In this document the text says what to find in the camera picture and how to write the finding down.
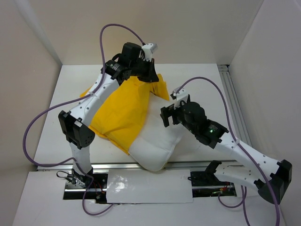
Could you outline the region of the white pillow with yellow edge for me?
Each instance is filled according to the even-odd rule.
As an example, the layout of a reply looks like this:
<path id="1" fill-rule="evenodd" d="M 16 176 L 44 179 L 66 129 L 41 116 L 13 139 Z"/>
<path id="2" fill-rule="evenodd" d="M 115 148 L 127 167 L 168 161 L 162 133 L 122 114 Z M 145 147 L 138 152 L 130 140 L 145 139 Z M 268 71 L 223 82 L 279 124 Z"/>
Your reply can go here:
<path id="1" fill-rule="evenodd" d="M 128 150 L 129 155 L 149 171 L 156 172 L 165 166 L 185 133 L 182 125 L 164 126 L 160 109 L 169 105 L 170 101 L 150 96 L 144 126 Z"/>

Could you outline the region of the yellow pillowcase with white print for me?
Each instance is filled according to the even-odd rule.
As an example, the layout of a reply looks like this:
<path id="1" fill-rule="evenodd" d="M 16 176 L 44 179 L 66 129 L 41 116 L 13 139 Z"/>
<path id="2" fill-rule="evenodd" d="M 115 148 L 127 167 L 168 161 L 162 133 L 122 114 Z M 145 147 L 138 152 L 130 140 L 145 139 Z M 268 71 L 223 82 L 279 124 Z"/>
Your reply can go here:
<path id="1" fill-rule="evenodd" d="M 89 128 L 129 154 L 131 144 L 144 127 L 150 94 L 169 100 L 167 84 L 161 74 L 157 76 L 159 81 L 153 83 L 142 82 L 134 76 L 124 81 L 98 109 Z"/>

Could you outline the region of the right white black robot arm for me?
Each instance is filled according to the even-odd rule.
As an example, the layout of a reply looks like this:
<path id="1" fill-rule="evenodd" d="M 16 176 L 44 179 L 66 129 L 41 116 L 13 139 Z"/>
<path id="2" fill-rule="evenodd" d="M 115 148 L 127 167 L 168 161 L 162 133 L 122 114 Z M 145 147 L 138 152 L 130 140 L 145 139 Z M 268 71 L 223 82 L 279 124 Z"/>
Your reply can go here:
<path id="1" fill-rule="evenodd" d="M 212 161 L 205 170 L 205 179 L 215 185 L 219 181 L 249 187 L 269 203 L 280 204 L 292 180 L 292 164 L 278 161 L 255 150 L 231 135 L 223 125 L 210 120 L 196 102 L 182 101 L 178 107 L 161 108 L 164 126 L 183 125 L 197 141 L 231 157 L 242 166 L 235 167 L 221 161 Z"/>

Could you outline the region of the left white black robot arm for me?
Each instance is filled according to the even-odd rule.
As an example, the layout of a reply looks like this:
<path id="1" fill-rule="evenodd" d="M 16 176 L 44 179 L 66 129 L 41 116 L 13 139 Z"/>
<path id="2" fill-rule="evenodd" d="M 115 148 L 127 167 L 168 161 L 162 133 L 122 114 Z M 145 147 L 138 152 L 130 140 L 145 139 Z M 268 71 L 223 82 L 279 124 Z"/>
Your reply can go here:
<path id="1" fill-rule="evenodd" d="M 155 43 L 142 46 L 125 43 L 121 53 L 104 64 L 97 81 L 87 93 L 88 97 L 69 112 L 59 113 L 61 129 L 75 158 L 70 179 L 73 184 L 77 183 L 87 188 L 93 182 L 89 146 L 95 138 L 95 133 L 89 125 L 105 100 L 131 77 L 136 77 L 142 83 L 159 81 L 152 57 L 157 48 Z"/>

